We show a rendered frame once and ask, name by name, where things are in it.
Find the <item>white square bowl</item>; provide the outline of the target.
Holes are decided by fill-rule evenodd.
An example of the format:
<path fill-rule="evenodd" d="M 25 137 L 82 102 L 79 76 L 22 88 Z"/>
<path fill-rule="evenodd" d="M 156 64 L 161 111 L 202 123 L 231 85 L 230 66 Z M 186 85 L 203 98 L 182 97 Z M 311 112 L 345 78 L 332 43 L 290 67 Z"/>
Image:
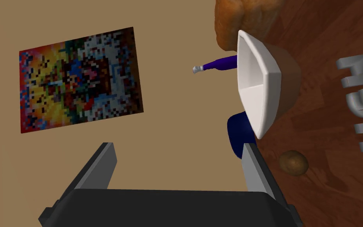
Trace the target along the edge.
<path fill-rule="evenodd" d="M 243 30 L 238 32 L 238 92 L 257 139 L 272 126 L 280 100 L 282 73 L 266 46 Z"/>

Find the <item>dark blue mug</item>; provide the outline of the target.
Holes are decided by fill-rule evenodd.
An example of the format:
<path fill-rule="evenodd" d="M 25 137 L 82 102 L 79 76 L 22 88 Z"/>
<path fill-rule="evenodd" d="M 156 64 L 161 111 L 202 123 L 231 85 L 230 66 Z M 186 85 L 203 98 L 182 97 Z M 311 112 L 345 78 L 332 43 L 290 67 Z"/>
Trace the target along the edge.
<path fill-rule="evenodd" d="M 246 112 L 231 116 L 227 121 L 227 131 L 232 150 L 239 159 L 242 159 L 245 143 L 256 144 L 256 136 Z"/>

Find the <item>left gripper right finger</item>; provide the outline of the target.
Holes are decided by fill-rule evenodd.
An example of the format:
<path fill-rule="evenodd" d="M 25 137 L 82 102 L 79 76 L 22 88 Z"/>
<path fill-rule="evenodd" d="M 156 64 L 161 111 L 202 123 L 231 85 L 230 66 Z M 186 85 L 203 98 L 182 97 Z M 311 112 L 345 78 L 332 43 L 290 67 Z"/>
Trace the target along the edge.
<path fill-rule="evenodd" d="M 287 205 L 278 183 L 254 143 L 243 145 L 242 168 L 248 191 L 267 193 L 281 205 Z"/>

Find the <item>brown bread loaf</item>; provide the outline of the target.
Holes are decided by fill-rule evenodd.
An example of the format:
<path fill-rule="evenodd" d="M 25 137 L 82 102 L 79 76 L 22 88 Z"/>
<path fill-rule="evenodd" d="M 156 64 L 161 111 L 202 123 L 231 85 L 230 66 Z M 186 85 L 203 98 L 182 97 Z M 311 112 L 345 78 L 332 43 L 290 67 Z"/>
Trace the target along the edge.
<path fill-rule="evenodd" d="M 242 30 L 263 40 L 280 14 L 286 0 L 215 0 L 215 33 L 224 51 L 237 50 Z"/>

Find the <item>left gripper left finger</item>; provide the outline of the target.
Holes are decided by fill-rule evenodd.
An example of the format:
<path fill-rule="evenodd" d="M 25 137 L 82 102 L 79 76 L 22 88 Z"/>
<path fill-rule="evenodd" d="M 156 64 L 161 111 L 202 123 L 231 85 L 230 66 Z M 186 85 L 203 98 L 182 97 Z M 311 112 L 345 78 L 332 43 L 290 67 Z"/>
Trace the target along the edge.
<path fill-rule="evenodd" d="M 107 189 L 117 164 L 113 143 L 102 143 L 67 190 Z"/>

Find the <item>colourful pixelated wall picture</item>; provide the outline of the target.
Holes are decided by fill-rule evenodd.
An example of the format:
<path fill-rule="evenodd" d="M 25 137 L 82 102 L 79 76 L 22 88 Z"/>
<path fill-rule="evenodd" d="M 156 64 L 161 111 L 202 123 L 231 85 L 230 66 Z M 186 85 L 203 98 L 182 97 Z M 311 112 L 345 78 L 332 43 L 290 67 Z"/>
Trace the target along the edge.
<path fill-rule="evenodd" d="M 133 27 L 19 52 L 20 132 L 143 112 Z"/>

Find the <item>purple bottle with silver cap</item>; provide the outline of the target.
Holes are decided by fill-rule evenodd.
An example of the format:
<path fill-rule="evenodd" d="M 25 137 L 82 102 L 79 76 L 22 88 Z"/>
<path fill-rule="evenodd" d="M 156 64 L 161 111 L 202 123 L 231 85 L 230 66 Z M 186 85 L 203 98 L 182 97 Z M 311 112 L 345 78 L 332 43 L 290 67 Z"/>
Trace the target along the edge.
<path fill-rule="evenodd" d="M 217 59 L 213 62 L 201 65 L 194 66 L 193 73 L 196 74 L 201 71 L 209 70 L 209 69 L 217 69 L 220 71 L 230 70 L 237 68 L 237 55 L 228 56 L 225 58 Z"/>

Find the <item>brown potato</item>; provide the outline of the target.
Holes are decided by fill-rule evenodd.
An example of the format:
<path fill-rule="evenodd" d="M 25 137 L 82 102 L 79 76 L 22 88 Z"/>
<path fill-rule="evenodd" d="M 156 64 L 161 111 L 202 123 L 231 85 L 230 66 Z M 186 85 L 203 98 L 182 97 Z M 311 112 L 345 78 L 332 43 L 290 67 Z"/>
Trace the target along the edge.
<path fill-rule="evenodd" d="M 288 175 L 300 176 L 306 173 L 309 163 L 302 153 L 289 150 L 280 155 L 279 166 Z"/>

